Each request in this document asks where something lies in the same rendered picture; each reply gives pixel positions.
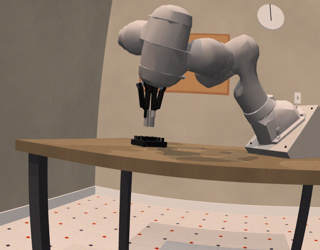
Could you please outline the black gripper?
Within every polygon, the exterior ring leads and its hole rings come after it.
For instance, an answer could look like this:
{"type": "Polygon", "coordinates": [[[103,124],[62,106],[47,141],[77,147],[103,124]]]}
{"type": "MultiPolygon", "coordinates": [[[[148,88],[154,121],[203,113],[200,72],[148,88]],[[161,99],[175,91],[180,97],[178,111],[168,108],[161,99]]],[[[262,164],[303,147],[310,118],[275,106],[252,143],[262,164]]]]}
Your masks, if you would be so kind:
{"type": "Polygon", "coordinates": [[[138,88],[140,107],[143,108],[144,110],[143,126],[154,127],[155,113],[156,113],[156,110],[160,109],[161,107],[163,95],[167,88],[166,87],[156,88],[146,84],[143,80],[142,82],[137,83],[136,86],[138,88]],[[144,96],[143,86],[145,87],[145,96],[144,96]],[[158,89],[160,89],[159,93],[158,93],[158,89]],[[157,93],[158,93],[158,97],[157,97],[157,93]],[[151,111],[149,111],[150,97],[151,97],[151,111]]]}

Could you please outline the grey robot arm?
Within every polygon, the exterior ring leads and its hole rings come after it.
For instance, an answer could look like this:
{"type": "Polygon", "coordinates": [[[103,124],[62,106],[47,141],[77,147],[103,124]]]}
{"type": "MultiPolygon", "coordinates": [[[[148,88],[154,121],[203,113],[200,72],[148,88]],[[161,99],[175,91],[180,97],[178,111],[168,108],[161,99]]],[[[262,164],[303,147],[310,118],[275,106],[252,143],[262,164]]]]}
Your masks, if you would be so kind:
{"type": "Polygon", "coordinates": [[[278,144],[305,121],[306,114],[288,101],[266,95],[257,76],[259,46],[241,35],[222,43],[211,38],[192,40],[192,16],[184,8],[163,5],[119,31],[118,44],[141,55],[139,77],[153,87],[171,87],[187,71],[207,88],[234,75],[240,79],[234,98],[251,124],[260,145],[278,144]]]}

